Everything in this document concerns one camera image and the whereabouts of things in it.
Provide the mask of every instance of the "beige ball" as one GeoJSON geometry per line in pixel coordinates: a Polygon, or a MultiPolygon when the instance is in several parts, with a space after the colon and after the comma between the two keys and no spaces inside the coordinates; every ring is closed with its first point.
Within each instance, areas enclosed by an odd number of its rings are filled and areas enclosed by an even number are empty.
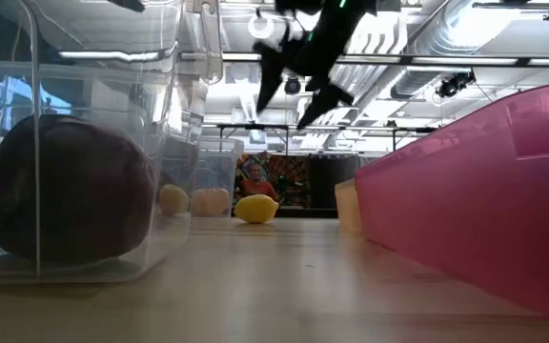
{"type": "Polygon", "coordinates": [[[277,209],[278,203],[270,196],[256,194],[240,199],[234,213],[250,224],[262,224],[273,219],[277,209]]]}
{"type": "Polygon", "coordinates": [[[158,206],[165,215],[180,214],[188,210],[190,197],[175,185],[165,185],[160,189],[158,206]]]}
{"type": "Polygon", "coordinates": [[[205,189],[192,195],[192,214],[197,216],[218,216],[230,209],[232,200],[224,189],[205,189]]]}

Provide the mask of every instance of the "plum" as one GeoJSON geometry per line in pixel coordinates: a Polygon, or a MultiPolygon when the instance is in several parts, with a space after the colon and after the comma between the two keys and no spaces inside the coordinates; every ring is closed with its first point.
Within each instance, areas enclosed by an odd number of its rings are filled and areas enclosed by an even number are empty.
{"type": "MultiPolygon", "coordinates": [[[[0,247],[36,258],[33,117],[0,146],[0,247]]],[[[120,131],[67,115],[39,119],[42,263],[89,263],[138,247],[154,194],[149,157],[120,131]]]]}

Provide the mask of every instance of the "ceiling beam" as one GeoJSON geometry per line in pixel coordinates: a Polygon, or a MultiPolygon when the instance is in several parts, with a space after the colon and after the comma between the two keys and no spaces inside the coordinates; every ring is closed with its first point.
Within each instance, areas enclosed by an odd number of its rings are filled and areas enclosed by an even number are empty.
{"type": "MultiPolygon", "coordinates": [[[[195,53],[182,53],[182,61],[193,61],[200,56],[195,53]]],[[[259,63],[258,53],[222,52],[225,63],[259,63]]],[[[457,66],[470,68],[541,68],[549,69],[549,57],[523,56],[426,56],[402,54],[362,54],[341,55],[336,61],[339,65],[389,65],[414,67],[457,66]]]]}

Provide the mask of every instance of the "ceiling duct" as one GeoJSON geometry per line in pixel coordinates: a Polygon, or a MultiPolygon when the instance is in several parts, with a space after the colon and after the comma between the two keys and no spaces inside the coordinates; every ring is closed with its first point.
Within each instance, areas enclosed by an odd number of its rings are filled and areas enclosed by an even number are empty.
{"type": "MultiPolygon", "coordinates": [[[[497,37],[515,18],[519,10],[476,9],[476,0],[450,0],[417,38],[408,44],[405,54],[471,55],[497,37]]],[[[375,87],[361,99],[361,112],[384,119],[435,81],[441,71],[433,68],[389,67],[381,74],[375,87]],[[378,106],[375,98],[394,98],[378,106]]]]}
{"type": "MultiPolygon", "coordinates": [[[[356,32],[349,43],[349,53],[400,53],[408,42],[408,29],[405,16],[397,12],[383,12],[378,17],[367,14],[359,22],[356,32]]],[[[380,74],[385,70],[383,66],[335,66],[332,69],[332,82],[342,89],[355,94],[356,99],[370,90],[380,74]]],[[[308,100],[298,102],[299,118],[308,107],[308,100]]],[[[345,124],[354,123],[359,117],[355,107],[345,111],[330,111],[319,117],[315,125],[338,125],[345,120],[345,124]]],[[[338,133],[309,133],[302,143],[303,148],[323,144],[331,144],[336,140],[338,133]]]]}

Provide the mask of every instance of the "transparent container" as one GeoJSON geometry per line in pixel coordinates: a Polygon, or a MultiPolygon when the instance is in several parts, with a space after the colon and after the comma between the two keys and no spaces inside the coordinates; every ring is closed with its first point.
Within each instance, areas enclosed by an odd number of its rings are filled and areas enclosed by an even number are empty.
{"type": "Polygon", "coordinates": [[[131,280],[184,242],[160,193],[221,77],[204,3],[0,2],[0,283],[131,280]]]}
{"type": "Polygon", "coordinates": [[[236,161],[243,153],[243,142],[203,137],[199,147],[192,194],[192,217],[230,219],[236,161]]]}

